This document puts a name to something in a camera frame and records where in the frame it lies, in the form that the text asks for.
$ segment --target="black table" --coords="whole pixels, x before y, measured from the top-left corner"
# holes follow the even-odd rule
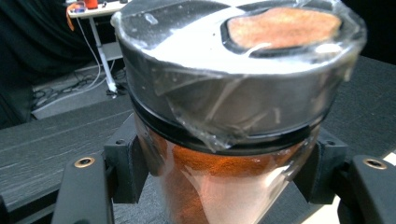
[[[349,145],[348,157],[396,149],[396,65],[360,57],[323,127]],[[65,164],[103,149],[133,113],[128,96],[0,131],[0,194],[7,207],[58,186]],[[139,204],[115,205],[117,223],[163,223],[152,178]],[[265,223],[299,223],[317,206],[288,185]]]

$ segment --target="cylindrical container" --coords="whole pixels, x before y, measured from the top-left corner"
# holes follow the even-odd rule
[[[97,0],[84,0],[85,7],[87,9],[96,9],[98,8],[98,1]]]
[[[312,44],[235,46],[229,21],[273,7],[342,24]],[[177,224],[259,222],[309,155],[366,40],[338,0],[134,0],[111,22],[139,141]]]
[[[136,116],[140,145],[171,223],[258,223],[315,144],[318,127],[290,147],[227,156],[182,147]]]

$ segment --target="red object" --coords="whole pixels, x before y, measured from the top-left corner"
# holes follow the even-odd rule
[[[97,0],[84,0],[85,7],[87,9],[96,9],[98,8],[98,1]]]

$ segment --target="white cable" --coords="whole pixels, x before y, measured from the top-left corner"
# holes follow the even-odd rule
[[[59,99],[57,99],[57,100],[54,100],[54,101],[50,102],[50,103],[47,104],[47,105],[43,105],[42,107],[38,108],[37,110],[32,111],[32,113],[39,112],[39,111],[41,111],[41,110],[43,110],[43,109],[49,107],[50,105],[54,105],[54,104],[56,104],[56,103],[58,103],[58,102],[60,102],[60,101],[62,101],[62,100],[64,100],[64,99],[70,98],[70,97],[72,97],[72,96],[79,95],[79,94],[81,94],[81,93],[83,93],[83,92],[87,92],[87,91],[93,90],[93,89],[95,89],[96,87],[100,86],[104,81],[106,81],[106,78],[104,78],[101,82],[99,82],[98,84],[94,85],[94,84],[96,83],[96,81],[98,80],[98,78],[99,78],[101,72],[102,72],[102,70],[101,70],[101,64],[99,64],[99,60],[97,59],[95,53],[93,52],[93,49],[91,48],[91,45],[90,45],[90,43],[88,42],[87,37],[85,36],[84,30],[82,29],[81,24],[79,23],[79,19],[78,19],[78,18],[77,18],[77,22],[78,22],[79,29],[81,30],[82,35],[84,36],[85,42],[87,43],[88,47],[90,48],[90,51],[91,51],[91,53],[92,53],[92,55],[93,55],[93,58],[96,60],[96,63],[97,63],[97,66],[98,66],[98,74],[96,75],[95,80],[94,80],[90,85],[88,85],[87,87],[85,87],[84,89],[82,89],[82,90],[77,90],[75,93],[72,93],[72,94],[66,95],[66,96],[64,96],[64,97],[62,97],[62,98],[59,98]],[[113,60],[113,63],[111,64],[110,71],[113,69],[114,63],[115,63],[115,60]]]

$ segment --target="jar lid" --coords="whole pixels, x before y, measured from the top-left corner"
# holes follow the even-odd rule
[[[227,21],[274,7],[329,13],[342,25],[296,48],[230,48]],[[364,22],[338,0],[134,0],[111,22],[132,97],[212,150],[324,119],[366,41]]]

